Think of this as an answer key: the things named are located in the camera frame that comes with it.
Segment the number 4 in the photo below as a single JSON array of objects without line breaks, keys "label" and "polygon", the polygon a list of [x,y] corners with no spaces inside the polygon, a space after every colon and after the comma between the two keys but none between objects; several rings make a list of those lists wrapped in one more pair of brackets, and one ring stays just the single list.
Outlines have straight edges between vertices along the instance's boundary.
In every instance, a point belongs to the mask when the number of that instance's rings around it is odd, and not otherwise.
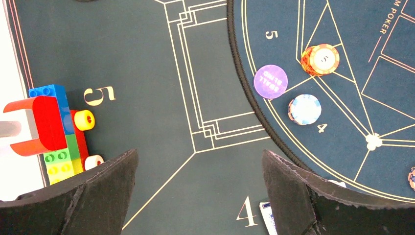
[{"label": "number 4", "polygon": [[[245,207],[245,208],[246,208],[246,210],[247,210],[247,217],[241,218],[241,217],[239,217],[239,216],[241,215],[241,212],[242,212],[242,210],[244,209],[244,207]],[[258,224],[255,224],[255,221],[254,221],[254,217],[255,217],[255,216],[256,216],[256,215],[252,215],[251,203],[250,203],[250,201],[249,201],[249,196],[248,196],[248,197],[247,197],[247,199],[245,200],[245,203],[244,203],[244,205],[242,206],[241,211],[239,212],[238,217],[236,218],[236,220],[240,220],[240,219],[248,219],[249,224],[248,224],[247,226],[245,226],[245,227],[250,227],[250,226],[258,225]]]},{"label": "number 4", "polygon": [[327,124],[322,124],[317,126],[319,129],[319,133],[324,132],[324,129],[327,127]]}]

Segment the large number 5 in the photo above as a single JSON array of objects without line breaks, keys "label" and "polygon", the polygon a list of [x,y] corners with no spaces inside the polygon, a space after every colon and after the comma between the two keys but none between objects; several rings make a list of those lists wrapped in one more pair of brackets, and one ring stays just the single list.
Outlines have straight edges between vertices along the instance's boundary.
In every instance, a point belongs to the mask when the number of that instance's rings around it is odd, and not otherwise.
[{"label": "large number 5", "polygon": [[88,94],[92,94],[93,91],[91,88],[88,88],[85,90],[84,92],[84,100],[87,104],[91,105],[91,106],[97,106],[100,105],[102,103],[102,101],[104,100],[104,93],[102,92],[102,89],[107,89],[108,90],[108,98],[110,100],[115,100],[114,97],[114,89],[113,87],[102,87],[102,88],[98,88],[97,90],[99,90],[102,94],[102,97],[100,99],[96,99],[96,100],[92,100],[92,101],[87,101],[87,99],[85,98],[86,95]]},{"label": "large number 5", "polygon": [[[242,210],[244,209],[244,207],[245,207],[245,208],[246,208],[246,210],[247,210],[247,217],[241,218],[241,217],[239,217],[239,216],[241,215],[241,212],[242,212]],[[239,212],[238,217],[236,218],[236,220],[240,220],[240,219],[248,219],[249,224],[248,224],[247,226],[245,226],[245,227],[250,227],[250,226],[258,225],[258,224],[255,224],[255,221],[254,221],[254,217],[255,217],[255,216],[256,216],[256,215],[252,215],[251,203],[250,203],[250,201],[249,201],[249,196],[248,196],[248,197],[247,197],[247,199],[245,200],[245,203],[244,203],[244,205],[242,206],[241,211]]]}]

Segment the red line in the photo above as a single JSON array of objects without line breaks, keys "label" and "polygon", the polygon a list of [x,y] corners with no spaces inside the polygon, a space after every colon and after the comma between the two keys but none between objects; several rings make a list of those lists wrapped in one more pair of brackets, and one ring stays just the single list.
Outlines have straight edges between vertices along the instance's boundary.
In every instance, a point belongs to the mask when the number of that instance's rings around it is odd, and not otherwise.
[{"label": "red line", "polygon": [[12,3],[11,3],[10,0],[9,0],[9,5],[10,5],[10,12],[12,13],[12,18],[13,18],[14,30],[16,32],[17,44],[19,45],[20,57],[22,58],[23,69],[24,69],[24,73],[26,75],[27,85],[30,86],[30,84],[29,84],[29,78],[27,77],[26,65],[24,65],[24,60],[23,60],[23,55],[22,55],[22,48],[20,47],[19,36],[17,35],[17,28],[16,28],[16,22],[15,22],[15,19],[14,19],[14,14],[13,14],[13,9],[12,9]]},{"label": "red line", "polygon": [[25,58],[26,58],[27,70],[28,70],[28,72],[29,72],[29,77],[30,77],[30,82],[32,83],[32,88],[34,88],[34,86],[33,86],[33,80],[32,80],[32,73],[30,72],[29,59],[27,58],[26,47],[24,46],[24,40],[23,40],[23,35],[22,35],[22,29],[20,28],[20,21],[19,21],[19,16],[17,15],[17,9],[16,9],[16,3],[15,3],[15,0],[13,0],[13,4],[14,4],[14,11],[15,11],[15,13],[16,13],[17,25],[18,25],[18,27],[19,27],[20,37],[21,37],[21,39],[22,39],[22,46],[23,46],[24,56],[25,56]]},{"label": "red line", "polygon": [[381,38],[382,38],[382,36],[380,36],[380,37],[379,37],[379,40],[377,40],[376,46],[375,46],[375,48],[373,49],[372,55],[370,56],[368,63],[369,63],[369,62],[370,62],[370,60],[372,59],[373,54],[375,53],[376,47],[377,47],[377,45],[379,44],[379,42],[380,42],[380,39],[381,39]]}]

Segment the green toy block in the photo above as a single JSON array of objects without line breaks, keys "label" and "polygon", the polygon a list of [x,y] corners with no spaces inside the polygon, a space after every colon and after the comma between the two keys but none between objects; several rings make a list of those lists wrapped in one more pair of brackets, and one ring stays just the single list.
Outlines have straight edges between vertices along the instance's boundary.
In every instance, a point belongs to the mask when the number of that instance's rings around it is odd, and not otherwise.
[{"label": "green toy block", "polygon": [[68,145],[67,148],[43,154],[46,165],[72,161],[81,157],[75,134],[66,135],[65,139]]}]

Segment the black object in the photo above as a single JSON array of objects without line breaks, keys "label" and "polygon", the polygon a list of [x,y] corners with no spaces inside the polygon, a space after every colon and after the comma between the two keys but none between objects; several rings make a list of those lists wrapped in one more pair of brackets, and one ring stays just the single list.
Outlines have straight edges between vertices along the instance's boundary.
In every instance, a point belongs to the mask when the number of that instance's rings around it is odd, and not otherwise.
[{"label": "black object", "polygon": [[412,203],[343,188],[267,150],[262,167],[278,234],[415,234]]},{"label": "black object", "polygon": [[1,202],[0,234],[120,234],[137,166],[132,149],[62,182]]}]

